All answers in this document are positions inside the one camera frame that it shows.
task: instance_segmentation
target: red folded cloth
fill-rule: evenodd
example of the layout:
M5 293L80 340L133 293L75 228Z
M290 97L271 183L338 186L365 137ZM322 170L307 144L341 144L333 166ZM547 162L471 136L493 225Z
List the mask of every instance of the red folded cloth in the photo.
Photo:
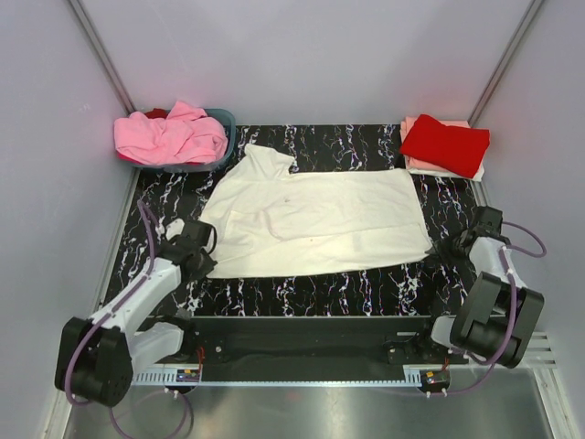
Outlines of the red folded cloth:
M144 114L149 119L166 119L166 110L162 108L153 108L150 112Z
M422 114L410 129L400 152L473 178L489 144L489 130L446 126Z

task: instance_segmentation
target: pink towel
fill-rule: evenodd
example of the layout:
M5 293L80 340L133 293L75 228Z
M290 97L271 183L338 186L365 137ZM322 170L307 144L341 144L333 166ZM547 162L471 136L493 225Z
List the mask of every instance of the pink towel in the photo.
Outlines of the pink towel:
M120 155L152 166L215 162L228 146L221 123L181 101L166 119L148 119L133 112L116 120L113 136Z
M406 139L406 136L409 134L410 129L412 129L412 125L414 125L414 123L417 121L417 119L418 119L418 117L407 116L405 118L404 122L400 123L400 139L402 140L402 142L404 142L404 139ZM469 128L469 124L467 123L467 121L439 121L439 122L441 122L443 125L447 125L447 126L461 126L463 128ZM431 171L429 174L435 175L438 177L442 173L444 173L444 177L448 177L449 175L457 177L453 172L448 171L447 169L445 169L443 167L436 166L432 163L423 162L422 160L418 160L416 158L408 157L408 156L405 156L405 159L406 159L406 168L407 169L414 168L414 169L417 169L417 170L422 171L422 172ZM483 175L484 175L484 166L482 164L480 166L479 171L477 171L477 174L475 175L475 177L473 179L480 181Z

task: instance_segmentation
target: stainless steel floor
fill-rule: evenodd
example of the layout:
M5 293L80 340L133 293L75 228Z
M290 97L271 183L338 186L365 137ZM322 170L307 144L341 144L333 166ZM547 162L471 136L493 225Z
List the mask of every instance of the stainless steel floor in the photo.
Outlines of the stainless steel floor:
M455 370L452 375L453 388L476 379L469 370ZM133 388L115 409L131 437L160 439L180 421L182 403L163 393L127 412L152 392L153 388ZM188 395L193 427L189 432L186 426L178 437L552 438L536 382L526 369L496 370L482 388L464 396L427 400L419 395L419 391L397 389L200 388ZM66 439L118 437L106 410L99 406L74 410L65 434Z

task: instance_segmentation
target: white wall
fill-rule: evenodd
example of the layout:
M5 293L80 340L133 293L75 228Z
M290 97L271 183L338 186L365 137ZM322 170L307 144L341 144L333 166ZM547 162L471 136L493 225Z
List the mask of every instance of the white wall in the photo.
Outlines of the white wall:
M544 6L479 124L492 131L485 166L492 204L548 246L544 260L515 261L528 284L546 297L541 327L551 337L585 434L583 17L582 0Z
M60 331L86 316L127 188L122 116L62 0L0 3L0 436L37 437Z
M239 123L466 119L529 0L84 0L138 107Z

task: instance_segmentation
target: metal strip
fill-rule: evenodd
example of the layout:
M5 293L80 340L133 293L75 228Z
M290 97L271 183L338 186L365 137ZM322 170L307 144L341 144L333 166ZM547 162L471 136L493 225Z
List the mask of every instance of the metal strip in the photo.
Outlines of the metal strip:
M200 387L419 387L420 371L404 368L404 380L331 380L331 381L200 381L176 380L180 369L198 370L197 364L158 364L134 376L133 386Z
M122 79L118 74L118 71L114 67L108 52L106 51L103 43L101 42L101 38L98 35L95 25L91 21L90 16L88 15L85 6L83 5L81 0L67 0L66 2L73 15L76 18L76 21L81 27L81 30L85 34L90 47L101 64L106 77L110 85L112 86L112 90L115 93L118 101L120 101L121 106L124 110L130 114L131 112L135 112L136 108L128 91L124 87Z
M67 429L72 410L71 404L67 401L64 392L54 389L53 393L52 407L39 439L63 439Z
M478 206L488 206L487 201L484 196L484 184L478 181L472 181L472 192L473 197L475 198L475 202Z
M527 32L531 28L531 26L535 22L535 18L538 16L538 13L542 10L542 5L545 4L547 0L532 0L530 5L526 9L524 16L520 20L514 35L508 42L508 45L505 48L504 54L502 58L500 58L497 66L495 67L494 73L492 73L492 77L487 82L485 86L485 90L482 93L482 96L479 98L479 101L475 104L475 108L473 109L472 115L469 117L469 124L470 126L475 126L479 121L482 113L484 112L485 107L487 106L488 102L492 98L497 86L499 85L500 81L505 75L510 63L514 59L518 48L522 44L522 42L526 39Z
M110 284L110 278L112 277L113 265L116 262L116 254L120 247L120 241L122 240L124 227L126 226L126 220L128 219L128 213L130 212L134 192L136 191L136 185L138 184L138 176L140 176L140 170L134 168L128 187L123 192L124 202L108 249L108 259L101 271L100 286L98 288L98 293L96 294L97 300L92 308L94 311L103 306L104 298L108 293L108 285Z
M579 439L579 429L556 369L534 370L548 424L555 439Z
M410 364L405 368L410 369L432 369L441 368L441 364L429 365L429 364ZM496 365L499 369L504 369L504 366ZM516 366L520 369L556 369L557 362L555 356L550 348L550 342L548 341L547 334L545 332L535 332L532 334L528 347L524 353L524 357L520 364ZM468 364L452 364L451 369L474 369L474 368L485 368L472 361Z

